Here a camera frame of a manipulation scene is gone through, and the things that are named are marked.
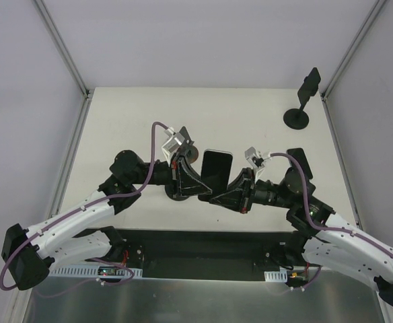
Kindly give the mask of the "black clamp phone stand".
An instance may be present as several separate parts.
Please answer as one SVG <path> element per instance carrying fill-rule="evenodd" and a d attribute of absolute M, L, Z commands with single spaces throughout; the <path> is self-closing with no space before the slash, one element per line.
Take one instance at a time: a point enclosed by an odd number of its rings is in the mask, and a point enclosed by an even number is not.
<path fill-rule="evenodd" d="M 174 185 L 165 185 L 164 191 L 169 199 L 176 201 L 176 202 L 182 202 L 182 201 L 185 201 L 190 198 L 189 196 L 181 195 L 178 192 L 177 187 Z"/>
<path fill-rule="evenodd" d="M 308 126 L 310 118 L 305 111 L 305 107 L 306 107 L 307 103 L 304 105 L 301 105 L 299 102 L 299 104 L 300 104 L 299 108 L 291 108 L 284 113 L 283 122 L 290 129 L 303 130 Z"/>

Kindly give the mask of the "white-edged black phone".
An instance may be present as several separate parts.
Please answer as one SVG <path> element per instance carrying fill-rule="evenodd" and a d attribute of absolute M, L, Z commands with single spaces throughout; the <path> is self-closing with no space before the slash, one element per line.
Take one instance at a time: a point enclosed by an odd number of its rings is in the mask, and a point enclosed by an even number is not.
<path fill-rule="evenodd" d="M 233 155 L 230 152 L 206 149 L 203 154 L 201 180 L 213 192 L 227 189 Z"/>

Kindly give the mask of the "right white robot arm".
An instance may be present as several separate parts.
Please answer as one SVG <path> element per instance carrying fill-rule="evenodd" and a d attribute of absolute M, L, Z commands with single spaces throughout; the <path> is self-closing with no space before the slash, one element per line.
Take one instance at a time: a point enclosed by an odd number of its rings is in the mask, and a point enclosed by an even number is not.
<path fill-rule="evenodd" d="M 367 285 L 393 307 L 393 247 L 312 196 L 315 187 L 301 168 L 290 167 L 279 184 L 260 180 L 261 171 L 244 168 L 230 182 L 228 166 L 203 166 L 201 180 L 211 193 L 200 200 L 240 213 L 253 204 L 285 208 L 298 237 L 284 248 L 289 264 L 326 266 Z"/>

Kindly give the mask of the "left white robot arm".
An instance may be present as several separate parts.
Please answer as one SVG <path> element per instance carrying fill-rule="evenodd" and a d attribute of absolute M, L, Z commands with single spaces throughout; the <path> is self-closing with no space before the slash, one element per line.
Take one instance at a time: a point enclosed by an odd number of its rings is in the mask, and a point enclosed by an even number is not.
<path fill-rule="evenodd" d="M 31 289 L 53 270 L 79 260 L 119 260 L 124 240 L 114 227 L 103 227 L 82 238 L 78 234 L 128 209 L 148 185 L 165 186 L 174 198 L 213 192 L 192 169 L 187 151 L 174 153 L 172 161 L 149 162 L 134 151 L 121 151 L 110 166 L 110 176 L 71 210 L 27 228 L 16 223 L 7 229 L 1 251 L 5 265 L 0 288 Z"/>

